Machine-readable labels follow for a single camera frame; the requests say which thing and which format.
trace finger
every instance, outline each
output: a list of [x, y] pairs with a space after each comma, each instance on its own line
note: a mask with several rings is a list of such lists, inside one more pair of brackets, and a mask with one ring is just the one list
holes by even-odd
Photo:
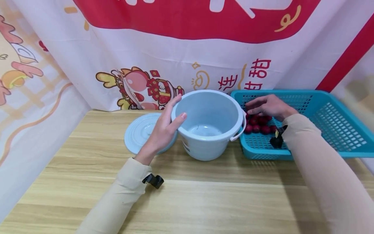
[[262, 97], [257, 97], [249, 102], [247, 102], [245, 104], [245, 108], [247, 110], [250, 110], [250, 109], [253, 109], [253, 108], [256, 108], [256, 107], [259, 107], [261, 106], [262, 104], [266, 103], [267, 99], [268, 99], [269, 95], [266, 95], [266, 96], [262, 96]]
[[167, 104], [165, 109], [162, 111], [160, 118], [163, 119], [164, 124], [169, 124], [171, 120], [171, 112], [175, 104], [177, 104], [182, 99], [182, 95], [178, 94], [175, 98], [170, 100]]
[[255, 114], [261, 113], [263, 111], [264, 111], [264, 104], [259, 106], [259, 107], [248, 110], [247, 113], [250, 114], [250, 115], [255, 115]]
[[175, 118], [173, 122], [169, 124], [169, 126], [167, 126], [167, 128], [169, 128], [170, 131], [175, 132], [183, 124], [186, 118], [187, 118], [186, 113], [180, 114], [178, 117]]

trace black clip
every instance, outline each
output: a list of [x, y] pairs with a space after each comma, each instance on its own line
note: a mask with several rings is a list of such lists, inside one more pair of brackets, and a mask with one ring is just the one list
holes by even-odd
[[282, 134], [284, 133], [284, 131], [287, 129], [288, 125], [285, 125], [281, 128], [277, 128], [277, 131], [275, 132], [275, 137], [272, 137], [270, 139], [270, 144], [275, 148], [275, 149], [279, 149], [279, 148], [282, 148], [282, 144], [283, 144], [283, 138], [282, 138]]
[[144, 180], [142, 181], [143, 183], [149, 183], [156, 189], [159, 189], [161, 185], [163, 184], [164, 180], [161, 176], [156, 175], [154, 176], [153, 174], [149, 174]]

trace bucket lid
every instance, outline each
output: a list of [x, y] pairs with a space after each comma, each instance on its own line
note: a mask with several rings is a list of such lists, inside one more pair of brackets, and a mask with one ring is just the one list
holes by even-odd
[[[159, 119], [161, 113], [151, 113], [143, 115], [137, 119], [135, 119], [126, 129], [125, 131], [125, 145], [127, 149], [133, 153], [138, 154], [140, 149], [143, 147], [145, 142], [148, 140], [149, 136], [151, 135], [154, 126], [156, 125], [157, 120]], [[157, 154], [161, 154], [168, 150], [177, 139], [177, 132], [175, 132], [172, 141], [162, 149]]]

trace blue plastic basket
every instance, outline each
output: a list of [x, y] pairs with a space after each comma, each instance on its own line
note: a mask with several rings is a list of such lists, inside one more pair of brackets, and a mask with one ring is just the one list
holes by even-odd
[[[333, 95], [318, 90], [235, 90], [231, 96], [244, 105], [256, 97], [275, 94], [285, 103], [307, 116], [321, 131], [322, 137], [343, 158], [373, 158], [373, 133]], [[274, 118], [270, 125], [281, 127]], [[243, 134], [240, 143], [249, 159], [293, 160], [285, 144], [274, 149], [270, 144], [272, 135], [261, 133]]]

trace arm sleeve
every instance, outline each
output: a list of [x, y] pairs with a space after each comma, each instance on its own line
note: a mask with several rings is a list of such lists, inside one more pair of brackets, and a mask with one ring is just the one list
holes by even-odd
[[76, 234], [117, 234], [132, 205], [145, 193], [142, 180], [151, 167], [130, 158], [118, 172], [114, 183], [100, 198]]
[[331, 233], [374, 233], [374, 202], [343, 158], [305, 116], [291, 115], [282, 134]]

